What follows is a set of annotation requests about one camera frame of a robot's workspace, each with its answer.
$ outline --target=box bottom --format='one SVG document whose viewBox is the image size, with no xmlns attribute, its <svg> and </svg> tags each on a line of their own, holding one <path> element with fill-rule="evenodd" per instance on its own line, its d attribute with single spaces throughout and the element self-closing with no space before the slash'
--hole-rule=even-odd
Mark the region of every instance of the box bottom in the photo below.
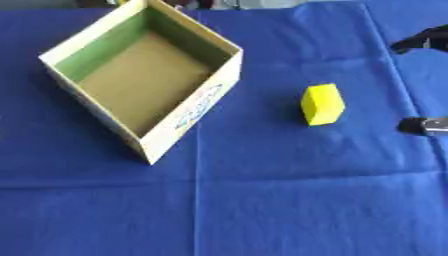
<svg viewBox="0 0 448 256">
<path fill-rule="evenodd" d="M 148 31 L 79 86 L 142 137 L 212 72 L 211 67 Z"/>
</svg>

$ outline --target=blue cloth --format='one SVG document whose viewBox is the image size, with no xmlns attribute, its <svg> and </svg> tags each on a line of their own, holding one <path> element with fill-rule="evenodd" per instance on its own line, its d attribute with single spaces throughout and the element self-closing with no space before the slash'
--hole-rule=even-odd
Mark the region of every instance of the blue cloth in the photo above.
<svg viewBox="0 0 448 256">
<path fill-rule="evenodd" d="M 411 1 L 398 17 L 392 6 L 190 13 L 245 48 L 242 79 L 154 166 L 37 60 L 106 11 L 1 12 L 2 252 L 443 255 L 448 142 L 395 127 L 407 116 L 444 115 L 448 89 L 436 62 L 448 55 L 395 57 L 388 44 L 444 23 L 448 6 L 432 15 Z M 308 128 L 300 97 L 330 82 L 346 112 Z"/>
</svg>

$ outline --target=green box lining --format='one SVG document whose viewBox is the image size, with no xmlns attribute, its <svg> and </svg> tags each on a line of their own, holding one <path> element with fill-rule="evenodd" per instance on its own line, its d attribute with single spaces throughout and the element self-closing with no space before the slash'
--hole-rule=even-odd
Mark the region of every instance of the green box lining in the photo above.
<svg viewBox="0 0 448 256">
<path fill-rule="evenodd" d="M 212 69 L 219 68 L 231 57 L 230 53 L 198 36 L 166 14 L 147 7 L 60 61 L 55 67 L 78 83 L 136 42 L 148 29 L 153 29 Z"/>
</svg>

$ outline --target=open box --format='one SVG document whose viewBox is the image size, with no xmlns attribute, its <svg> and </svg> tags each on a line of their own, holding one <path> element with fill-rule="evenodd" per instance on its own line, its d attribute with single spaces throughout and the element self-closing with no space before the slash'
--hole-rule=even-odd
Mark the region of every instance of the open box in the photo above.
<svg viewBox="0 0 448 256">
<path fill-rule="evenodd" d="M 159 0 L 131 0 L 39 58 L 149 163 L 239 79 L 243 51 Z"/>
</svg>

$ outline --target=yellow cube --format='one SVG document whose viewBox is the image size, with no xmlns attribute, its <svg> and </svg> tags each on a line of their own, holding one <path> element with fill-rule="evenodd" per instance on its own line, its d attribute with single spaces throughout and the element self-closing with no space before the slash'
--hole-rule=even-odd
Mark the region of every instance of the yellow cube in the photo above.
<svg viewBox="0 0 448 256">
<path fill-rule="evenodd" d="M 301 105 L 309 125 L 334 123 L 345 109 L 344 101 L 335 84 L 308 87 Z"/>
</svg>

